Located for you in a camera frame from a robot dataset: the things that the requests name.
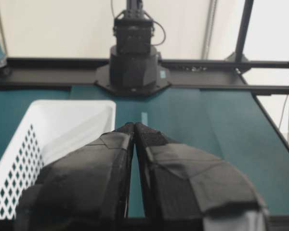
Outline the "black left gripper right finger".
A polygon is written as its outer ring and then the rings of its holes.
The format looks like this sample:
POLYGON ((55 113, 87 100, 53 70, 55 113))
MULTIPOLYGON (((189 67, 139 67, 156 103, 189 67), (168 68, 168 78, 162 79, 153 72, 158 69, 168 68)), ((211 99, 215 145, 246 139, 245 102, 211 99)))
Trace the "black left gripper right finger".
POLYGON ((166 231, 267 231, 268 209, 229 162, 135 124, 145 215, 166 231))

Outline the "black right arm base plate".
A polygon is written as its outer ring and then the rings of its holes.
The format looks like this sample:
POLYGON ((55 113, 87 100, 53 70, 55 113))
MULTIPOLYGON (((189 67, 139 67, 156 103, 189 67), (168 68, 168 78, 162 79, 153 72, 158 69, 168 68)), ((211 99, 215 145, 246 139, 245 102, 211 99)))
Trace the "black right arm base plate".
POLYGON ((109 64, 97 69, 95 84, 117 96, 147 97, 169 87, 170 76, 156 55, 111 54, 109 64))

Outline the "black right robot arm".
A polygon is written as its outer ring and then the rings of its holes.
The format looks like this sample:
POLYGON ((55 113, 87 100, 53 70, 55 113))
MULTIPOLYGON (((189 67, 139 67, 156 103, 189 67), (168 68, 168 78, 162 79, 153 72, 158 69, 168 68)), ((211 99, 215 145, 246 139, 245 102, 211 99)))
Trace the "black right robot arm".
MULTIPOLYGON (((153 89, 158 52, 151 43, 155 20, 140 0, 114 16, 110 83, 128 92, 153 89)), ((136 123, 144 213, 156 231, 266 231, 267 207, 236 167, 203 150, 136 123)))

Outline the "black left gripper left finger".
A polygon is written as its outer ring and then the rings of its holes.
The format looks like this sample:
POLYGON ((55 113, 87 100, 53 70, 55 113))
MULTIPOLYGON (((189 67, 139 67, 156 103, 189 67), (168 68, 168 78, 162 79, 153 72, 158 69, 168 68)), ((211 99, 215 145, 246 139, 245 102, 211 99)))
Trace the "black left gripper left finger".
POLYGON ((134 124, 44 166, 16 208, 18 231, 114 231, 128 211, 134 124))

